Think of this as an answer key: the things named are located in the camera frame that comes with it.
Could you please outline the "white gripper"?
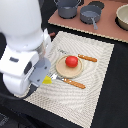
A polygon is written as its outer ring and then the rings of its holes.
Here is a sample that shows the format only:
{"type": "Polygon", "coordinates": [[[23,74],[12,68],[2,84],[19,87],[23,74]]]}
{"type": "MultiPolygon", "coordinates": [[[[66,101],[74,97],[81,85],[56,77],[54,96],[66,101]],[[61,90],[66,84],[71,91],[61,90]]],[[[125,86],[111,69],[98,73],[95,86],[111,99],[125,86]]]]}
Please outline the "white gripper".
{"type": "Polygon", "coordinates": [[[51,67],[50,61],[39,58],[37,51],[16,52],[9,47],[0,59],[0,72],[8,91],[23,96],[30,85],[38,88],[51,67]]]}

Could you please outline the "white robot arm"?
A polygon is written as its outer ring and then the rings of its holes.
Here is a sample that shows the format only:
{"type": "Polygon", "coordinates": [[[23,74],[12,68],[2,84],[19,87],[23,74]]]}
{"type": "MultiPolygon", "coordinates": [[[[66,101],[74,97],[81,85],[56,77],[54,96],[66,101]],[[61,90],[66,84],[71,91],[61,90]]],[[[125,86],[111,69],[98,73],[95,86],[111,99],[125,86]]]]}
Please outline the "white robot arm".
{"type": "Polygon", "coordinates": [[[44,0],[0,0],[0,32],[6,47],[0,58],[3,82],[13,96],[30,96],[47,75],[51,63],[47,55],[52,43],[46,29],[41,28],[40,8],[44,0]]]}

